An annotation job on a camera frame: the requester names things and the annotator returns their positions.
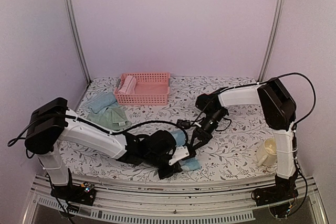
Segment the blue patterned towel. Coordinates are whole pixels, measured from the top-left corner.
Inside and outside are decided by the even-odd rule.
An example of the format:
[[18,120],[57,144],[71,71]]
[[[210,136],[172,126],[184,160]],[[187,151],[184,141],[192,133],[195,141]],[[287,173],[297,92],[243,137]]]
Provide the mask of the blue patterned towel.
[[191,157],[191,152],[185,146],[185,134],[181,130],[171,132],[176,141],[176,151],[173,154],[173,161],[180,164],[182,171],[191,172],[201,169],[199,161],[195,157]]

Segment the pink perforated plastic basket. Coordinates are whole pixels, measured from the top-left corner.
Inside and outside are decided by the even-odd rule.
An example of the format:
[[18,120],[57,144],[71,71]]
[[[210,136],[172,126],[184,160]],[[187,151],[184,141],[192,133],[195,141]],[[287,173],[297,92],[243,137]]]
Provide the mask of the pink perforated plastic basket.
[[[135,94],[118,94],[128,75],[137,79]],[[113,94],[120,105],[166,105],[170,94],[170,77],[168,72],[123,73]]]

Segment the pink towel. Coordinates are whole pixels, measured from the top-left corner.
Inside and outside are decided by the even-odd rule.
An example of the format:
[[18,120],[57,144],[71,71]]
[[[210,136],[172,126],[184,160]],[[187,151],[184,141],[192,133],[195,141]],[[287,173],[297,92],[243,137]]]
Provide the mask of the pink towel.
[[123,85],[118,91],[118,94],[135,94],[135,87],[137,84],[136,77],[134,76],[126,76]]

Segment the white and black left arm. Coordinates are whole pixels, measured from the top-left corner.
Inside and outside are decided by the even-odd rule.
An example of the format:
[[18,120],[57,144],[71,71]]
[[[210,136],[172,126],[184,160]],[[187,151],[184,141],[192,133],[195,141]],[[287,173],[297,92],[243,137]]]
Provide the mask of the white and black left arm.
[[126,164],[151,164],[158,169],[160,179],[179,172],[179,162],[189,156],[187,147],[178,146],[168,131],[158,130],[152,135],[115,132],[81,118],[68,108],[66,99],[56,98],[31,114],[25,147],[38,156],[52,184],[67,200],[77,197],[78,188],[71,183],[57,141],[86,146]]

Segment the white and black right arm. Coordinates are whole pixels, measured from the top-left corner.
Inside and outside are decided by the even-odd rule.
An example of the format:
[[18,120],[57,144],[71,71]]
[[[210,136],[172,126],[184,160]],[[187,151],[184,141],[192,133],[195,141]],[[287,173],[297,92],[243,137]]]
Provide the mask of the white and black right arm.
[[260,84],[220,88],[210,94],[199,95],[195,105],[206,117],[193,131],[191,140],[186,141],[189,152],[194,154],[196,149],[212,139],[212,132],[217,129],[221,119],[228,115],[227,107],[248,104],[261,106],[265,121],[272,129],[277,145],[277,177],[293,178],[297,174],[297,106],[278,78]]

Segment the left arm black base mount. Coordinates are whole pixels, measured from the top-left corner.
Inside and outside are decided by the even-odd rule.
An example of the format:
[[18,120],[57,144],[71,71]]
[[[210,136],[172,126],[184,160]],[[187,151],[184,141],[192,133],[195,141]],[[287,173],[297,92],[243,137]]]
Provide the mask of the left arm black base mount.
[[68,182],[65,185],[57,186],[51,183],[51,195],[66,202],[74,202],[81,205],[93,206],[97,191],[95,185],[89,182],[83,182],[75,185],[72,182],[71,171],[68,170]]

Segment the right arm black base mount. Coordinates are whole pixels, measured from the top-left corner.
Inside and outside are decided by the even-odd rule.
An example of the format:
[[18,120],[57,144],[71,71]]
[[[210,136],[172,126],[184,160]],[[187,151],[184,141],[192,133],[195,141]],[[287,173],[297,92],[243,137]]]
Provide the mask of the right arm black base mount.
[[286,201],[281,205],[276,205],[269,208],[270,213],[279,219],[289,216],[293,205],[298,197],[296,189],[297,176],[292,176],[289,179],[275,176],[275,185],[265,188],[257,188],[252,191],[251,198],[257,206],[275,204],[277,202]]

